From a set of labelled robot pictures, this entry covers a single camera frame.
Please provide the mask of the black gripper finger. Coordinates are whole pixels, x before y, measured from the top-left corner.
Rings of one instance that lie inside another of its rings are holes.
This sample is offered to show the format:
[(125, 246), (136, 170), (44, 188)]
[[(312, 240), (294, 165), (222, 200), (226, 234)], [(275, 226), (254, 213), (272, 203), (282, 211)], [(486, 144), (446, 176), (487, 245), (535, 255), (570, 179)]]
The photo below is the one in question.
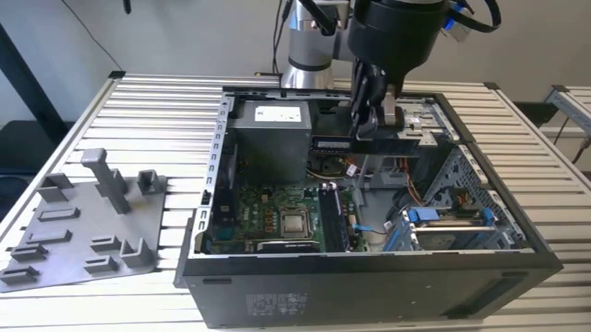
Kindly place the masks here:
[(386, 97), (386, 72), (375, 65), (355, 60), (351, 85), (351, 136), (368, 140), (384, 124), (383, 99)]
[(370, 103), (367, 124), (364, 125), (364, 138), (388, 139), (396, 138), (403, 129), (403, 111), (398, 105), (396, 87), (388, 84), (383, 99), (379, 103)]

